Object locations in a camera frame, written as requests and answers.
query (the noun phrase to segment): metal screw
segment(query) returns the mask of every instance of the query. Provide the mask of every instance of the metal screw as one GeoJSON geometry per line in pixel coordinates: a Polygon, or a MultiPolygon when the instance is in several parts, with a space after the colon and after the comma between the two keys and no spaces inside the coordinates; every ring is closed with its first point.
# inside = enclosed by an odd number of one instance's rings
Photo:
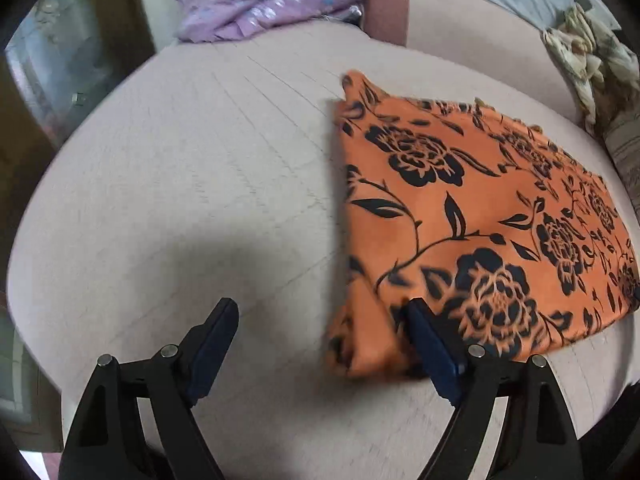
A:
{"type": "Polygon", "coordinates": [[[531,358],[531,362],[535,364],[538,368],[544,368],[546,366],[546,359],[542,357],[542,355],[534,355],[531,358]]]}
{"type": "Polygon", "coordinates": [[[160,355],[162,357],[174,357],[178,353],[178,347],[176,345],[163,346],[160,355]]]}
{"type": "Polygon", "coordinates": [[[482,357],[486,353],[484,348],[480,345],[471,345],[468,349],[469,355],[473,357],[482,357]]]}
{"type": "Polygon", "coordinates": [[[106,365],[111,363],[111,361],[113,361],[113,356],[111,354],[102,354],[98,357],[98,366],[104,368],[106,365]]]}

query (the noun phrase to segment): sofa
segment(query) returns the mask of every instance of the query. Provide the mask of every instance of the sofa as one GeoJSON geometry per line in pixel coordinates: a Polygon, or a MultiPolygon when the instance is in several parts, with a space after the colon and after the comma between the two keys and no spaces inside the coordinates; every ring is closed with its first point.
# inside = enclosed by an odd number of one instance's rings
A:
{"type": "MultiPolygon", "coordinates": [[[[352,68],[394,94],[477,96],[541,125],[603,176],[640,248],[625,188],[575,124],[570,88],[528,23],[483,0],[369,0],[363,29],[318,20],[241,43],[172,44],[59,152],[18,230],[8,301],[62,391],[67,427],[98,355],[147,358],[229,296],[239,331],[193,410],[229,478],[417,478],[447,401],[428,380],[349,383],[321,364],[344,300],[332,108],[352,68]]],[[[640,379],[638,323],[548,355],[578,437],[640,379]]],[[[472,478],[492,461],[503,401],[472,478]]]]}

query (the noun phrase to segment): folded orange cloth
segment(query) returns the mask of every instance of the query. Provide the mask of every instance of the folded orange cloth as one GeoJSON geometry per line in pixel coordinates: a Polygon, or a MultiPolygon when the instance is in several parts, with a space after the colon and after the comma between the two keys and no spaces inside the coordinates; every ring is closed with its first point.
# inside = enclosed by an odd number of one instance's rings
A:
{"type": "Polygon", "coordinates": [[[601,177],[527,127],[475,105],[342,80],[350,283],[330,362],[350,376],[418,362],[400,309],[422,297],[463,340],[525,360],[636,307],[638,269],[601,177]]]}

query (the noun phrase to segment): sofa armrest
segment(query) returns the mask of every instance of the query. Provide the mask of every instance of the sofa armrest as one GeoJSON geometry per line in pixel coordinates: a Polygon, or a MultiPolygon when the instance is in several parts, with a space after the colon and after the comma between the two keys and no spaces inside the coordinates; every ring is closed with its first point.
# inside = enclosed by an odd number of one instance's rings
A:
{"type": "Polygon", "coordinates": [[[376,40],[477,70],[574,123],[582,121],[574,90],[546,50],[539,30],[491,2],[368,0],[363,30],[376,40]]]}

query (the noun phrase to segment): silver rivet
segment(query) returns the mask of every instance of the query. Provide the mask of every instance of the silver rivet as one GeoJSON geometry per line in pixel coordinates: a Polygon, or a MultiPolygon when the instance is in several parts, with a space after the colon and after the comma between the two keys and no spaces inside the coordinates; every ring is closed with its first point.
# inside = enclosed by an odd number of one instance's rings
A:
{"type": "Polygon", "coordinates": [[[98,366],[105,367],[111,361],[113,361],[113,356],[111,354],[102,354],[98,357],[98,366]]]}
{"type": "Polygon", "coordinates": [[[473,357],[482,357],[486,353],[480,345],[471,345],[468,349],[469,355],[473,357]]]}
{"type": "Polygon", "coordinates": [[[173,357],[178,353],[178,347],[176,345],[163,346],[160,355],[162,357],[173,357]]]}
{"type": "Polygon", "coordinates": [[[542,355],[534,355],[531,358],[531,362],[535,364],[538,368],[544,368],[546,366],[546,359],[542,357],[542,355]]]}

